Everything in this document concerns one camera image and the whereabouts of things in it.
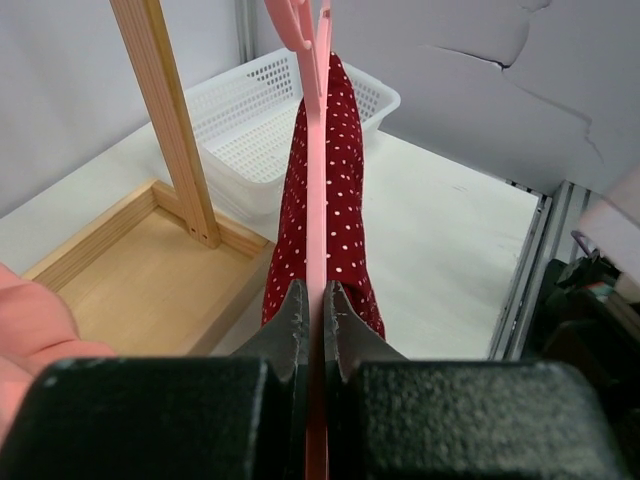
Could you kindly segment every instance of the wooden board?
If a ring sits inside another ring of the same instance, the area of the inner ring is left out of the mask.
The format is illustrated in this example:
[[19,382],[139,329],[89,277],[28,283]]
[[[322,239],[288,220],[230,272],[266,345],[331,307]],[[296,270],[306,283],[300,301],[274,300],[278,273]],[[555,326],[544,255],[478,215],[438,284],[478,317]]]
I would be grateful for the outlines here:
[[173,189],[149,182],[25,277],[121,355],[206,355],[264,286],[273,245],[217,215],[223,243],[208,248],[180,213]]

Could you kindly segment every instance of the perforated basket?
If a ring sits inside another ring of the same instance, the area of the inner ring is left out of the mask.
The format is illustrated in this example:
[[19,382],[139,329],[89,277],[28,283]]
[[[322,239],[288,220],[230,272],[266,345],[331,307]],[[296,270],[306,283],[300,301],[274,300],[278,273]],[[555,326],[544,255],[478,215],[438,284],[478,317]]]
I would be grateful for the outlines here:
[[[400,96],[345,64],[365,145]],[[283,48],[185,92],[209,191],[242,217],[278,209],[302,88],[294,53]]]

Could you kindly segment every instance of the polka dot fabric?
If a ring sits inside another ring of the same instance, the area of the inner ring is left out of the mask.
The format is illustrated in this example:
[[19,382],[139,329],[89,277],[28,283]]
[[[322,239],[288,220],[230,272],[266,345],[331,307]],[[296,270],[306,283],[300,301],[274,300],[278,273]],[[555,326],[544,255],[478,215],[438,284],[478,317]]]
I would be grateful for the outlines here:
[[[384,325],[365,259],[362,224],[364,153],[353,86],[331,54],[327,98],[327,278],[342,283],[355,312],[384,338]],[[262,309],[262,325],[280,309],[289,284],[305,279],[307,121],[301,102],[285,178],[278,243]]]

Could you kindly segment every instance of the pink plastic clothes hanger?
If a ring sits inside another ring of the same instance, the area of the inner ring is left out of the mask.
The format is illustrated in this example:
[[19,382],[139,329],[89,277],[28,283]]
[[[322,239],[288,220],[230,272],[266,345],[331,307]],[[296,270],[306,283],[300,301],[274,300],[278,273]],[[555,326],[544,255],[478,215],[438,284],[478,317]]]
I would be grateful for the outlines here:
[[331,54],[331,1],[323,0],[314,32],[311,0],[265,0],[284,45],[298,57],[307,112],[307,269],[310,309],[306,478],[328,478],[324,405],[322,299],[327,286],[326,116]]

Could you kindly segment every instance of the pink cloth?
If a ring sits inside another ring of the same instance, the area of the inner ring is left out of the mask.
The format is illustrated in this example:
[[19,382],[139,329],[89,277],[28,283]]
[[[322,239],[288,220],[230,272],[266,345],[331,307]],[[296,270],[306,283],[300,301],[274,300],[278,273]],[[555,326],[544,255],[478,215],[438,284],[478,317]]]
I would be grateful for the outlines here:
[[[362,187],[364,152],[353,86],[332,53],[327,98],[327,279],[342,283],[355,312],[382,338],[384,324],[367,272]],[[262,325],[278,312],[289,284],[306,274],[307,127],[301,102],[284,185],[278,243],[262,309]]]
[[60,297],[0,264],[0,441],[31,382],[49,364],[113,355],[102,343],[80,340]]

